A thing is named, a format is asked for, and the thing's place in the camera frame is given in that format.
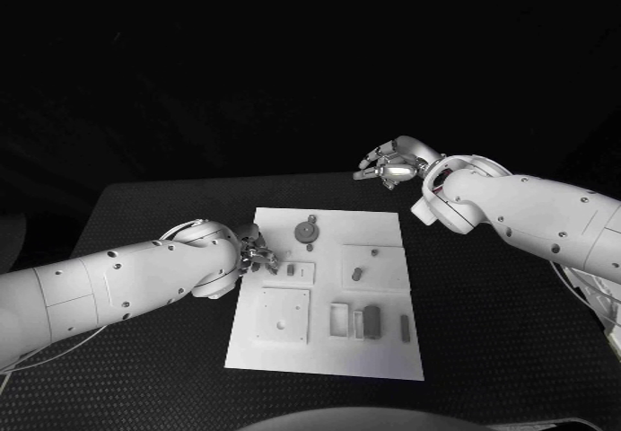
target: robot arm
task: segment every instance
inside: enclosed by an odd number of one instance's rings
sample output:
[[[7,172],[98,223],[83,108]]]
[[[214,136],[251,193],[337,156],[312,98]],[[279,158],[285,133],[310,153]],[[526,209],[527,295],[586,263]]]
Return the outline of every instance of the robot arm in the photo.
[[[0,276],[0,370],[20,355],[193,296],[217,299],[278,260],[256,225],[233,232],[196,220],[173,238],[140,242]]]
[[[488,223],[513,247],[621,283],[615,199],[560,182],[511,175],[485,157],[446,157],[408,136],[379,146],[360,169],[354,180],[380,177],[389,189],[415,176],[423,179],[412,212],[425,224],[438,220],[455,233],[468,233]]]

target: black backdrop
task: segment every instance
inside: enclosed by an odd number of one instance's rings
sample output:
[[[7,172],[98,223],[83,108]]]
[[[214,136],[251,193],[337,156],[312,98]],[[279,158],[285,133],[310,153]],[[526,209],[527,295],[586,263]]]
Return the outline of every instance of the black backdrop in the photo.
[[[353,171],[397,135],[621,198],[621,11],[598,7],[20,20],[0,92],[17,268],[69,256],[108,184]]]

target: table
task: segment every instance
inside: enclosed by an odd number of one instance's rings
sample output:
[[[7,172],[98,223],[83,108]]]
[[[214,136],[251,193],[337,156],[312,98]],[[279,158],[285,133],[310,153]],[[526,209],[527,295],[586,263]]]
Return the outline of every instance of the table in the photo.
[[[117,184],[72,256],[153,240],[196,218],[251,223],[256,207],[397,212],[423,382],[225,369],[233,290],[217,301],[187,296],[16,373],[0,428],[238,429],[305,409],[376,406],[487,425],[580,418],[618,429],[621,365],[589,310],[547,262],[488,226],[468,235],[425,226],[409,212],[419,197],[416,180],[390,192],[346,172]]]

